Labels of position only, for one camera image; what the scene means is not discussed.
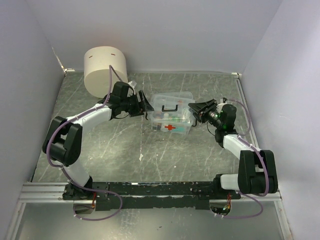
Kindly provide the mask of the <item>clear plastic medicine box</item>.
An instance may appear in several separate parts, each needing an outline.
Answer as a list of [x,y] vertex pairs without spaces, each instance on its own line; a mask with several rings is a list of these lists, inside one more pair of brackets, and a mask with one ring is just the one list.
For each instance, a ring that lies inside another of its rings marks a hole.
[[[155,120],[154,115],[157,113],[164,113],[164,120]],[[179,115],[182,118],[182,121],[176,122],[169,120],[169,115]],[[190,111],[187,109],[183,113],[181,112],[161,112],[161,111],[152,111],[147,113],[147,119],[150,121],[151,129],[153,131],[161,131],[164,133],[172,133],[172,129],[177,127],[189,128],[188,133],[191,130],[191,127],[196,123],[195,118],[192,116]]]

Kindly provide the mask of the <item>clear box lid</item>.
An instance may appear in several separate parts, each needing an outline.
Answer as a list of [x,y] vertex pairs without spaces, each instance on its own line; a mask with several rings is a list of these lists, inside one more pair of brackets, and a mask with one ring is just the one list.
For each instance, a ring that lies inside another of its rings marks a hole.
[[154,111],[161,111],[163,113],[183,113],[186,110],[189,110],[191,113],[191,110],[188,106],[189,103],[195,103],[193,94],[189,91],[156,93],[151,97],[150,100],[150,104],[154,108]]

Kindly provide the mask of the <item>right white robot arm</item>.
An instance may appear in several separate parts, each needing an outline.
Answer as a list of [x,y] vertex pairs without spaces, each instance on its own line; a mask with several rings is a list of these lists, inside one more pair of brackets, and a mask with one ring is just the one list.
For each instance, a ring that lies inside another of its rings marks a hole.
[[247,142],[235,129],[237,108],[223,98],[200,103],[190,103],[190,111],[199,123],[215,127],[214,139],[225,150],[239,160],[238,172],[221,174],[212,193],[223,199],[231,191],[242,194],[266,196],[278,190],[275,156],[271,150],[262,150]]

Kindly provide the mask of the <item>teal-edged clear bag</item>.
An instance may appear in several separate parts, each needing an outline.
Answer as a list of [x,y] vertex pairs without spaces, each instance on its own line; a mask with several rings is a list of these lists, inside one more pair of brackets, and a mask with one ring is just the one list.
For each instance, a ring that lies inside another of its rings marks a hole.
[[173,133],[179,133],[185,135],[189,132],[189,128],[187,127],[176,127],[171,130]]

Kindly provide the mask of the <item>small green box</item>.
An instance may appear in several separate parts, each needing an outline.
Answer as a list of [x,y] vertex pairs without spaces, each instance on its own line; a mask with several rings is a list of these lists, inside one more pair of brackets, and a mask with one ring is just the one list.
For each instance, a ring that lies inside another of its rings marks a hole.
[[170,121],[173,121],[173,122],[180,122],[180,121],[183,120],[183,119],[181,118],[181,116],[179,116],[179,115],[173,115],[173,114],[170,114],[168,118],[169,118]]

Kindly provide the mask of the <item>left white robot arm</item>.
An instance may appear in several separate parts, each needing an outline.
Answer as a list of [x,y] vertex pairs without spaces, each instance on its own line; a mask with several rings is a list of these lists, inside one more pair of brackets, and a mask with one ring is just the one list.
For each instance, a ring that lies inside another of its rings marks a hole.
[[83,136],[99,124],[116,119],[122,112],[138,117],[154,110],[143,91],[129,94],[133,90],[128,83],[117,81],[113,90],[93,107],[67,118],[57,116],[51,121],[42,151],[49,165],[61,169],[75,186],[76,195],[83,200],[94,192],[92,177],[79,161]]

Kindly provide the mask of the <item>brown orange-cap bottle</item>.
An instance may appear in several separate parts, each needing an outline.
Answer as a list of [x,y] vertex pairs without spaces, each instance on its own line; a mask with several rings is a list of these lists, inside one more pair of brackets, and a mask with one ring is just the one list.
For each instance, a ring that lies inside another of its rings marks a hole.
[[155,115],[154,115],[154,119],[155,119],[156,121],[162,121],[162,120],[164,120],[164,119],[165,119],[164,113],[160,112],[160,113],[155,114]]

